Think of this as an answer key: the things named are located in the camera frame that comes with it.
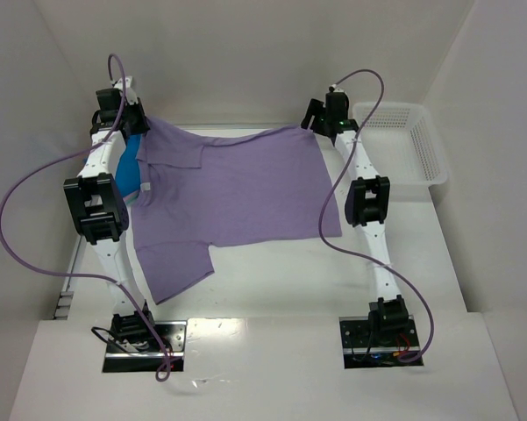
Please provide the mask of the purple polo shirt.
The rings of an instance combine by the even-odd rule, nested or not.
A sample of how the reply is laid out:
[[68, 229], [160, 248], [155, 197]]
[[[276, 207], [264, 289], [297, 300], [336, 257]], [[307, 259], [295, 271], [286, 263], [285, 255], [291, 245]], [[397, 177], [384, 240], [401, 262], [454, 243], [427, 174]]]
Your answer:
[[315, 134], [286, 126], [229, 138], [152, 118], [136, 160], [134, 249], [156, 303], [214, 271], [211, 246], [341, 235]]

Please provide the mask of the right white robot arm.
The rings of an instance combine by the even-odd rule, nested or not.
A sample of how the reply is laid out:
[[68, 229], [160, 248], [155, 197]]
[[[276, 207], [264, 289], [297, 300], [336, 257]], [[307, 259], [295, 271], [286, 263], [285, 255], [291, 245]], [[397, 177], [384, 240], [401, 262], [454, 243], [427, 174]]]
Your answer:
[[388, 346], [409, 322], [401, 290], [394, 274], [388, 270], [390, 256], [385, 222], [391, 184], [374, 167], [360, 136], [360, 126], [349, 117], [349, 109], [347, 94], [332, 85], [323, 101], [310, 101], [302, 127], [329, 138], [348, 164], [351, 183], [345, 199], [345, 220], [364, 233], [373, 258], [367, 334], [373, 346]]

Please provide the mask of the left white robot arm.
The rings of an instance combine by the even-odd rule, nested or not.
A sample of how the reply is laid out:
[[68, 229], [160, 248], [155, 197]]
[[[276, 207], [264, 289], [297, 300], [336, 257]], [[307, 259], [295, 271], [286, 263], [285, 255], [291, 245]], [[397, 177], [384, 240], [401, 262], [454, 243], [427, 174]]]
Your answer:
[[131, 136], [149, 130], [139, 97], [127, 77], [96, 93], [99, 110], [92, 118], [92, 151], [82, 171], [64, 181], [63, 190], [76, 231], [92, 245], [106, 275], [114, 279], [109, 291], [114, 302], [107, 342], [121, 352], [151, 349], [153, 335], [144, 319], [152, 321], [139, 290], [126, 246], [130, 218], [115, 181], [120, 158]]

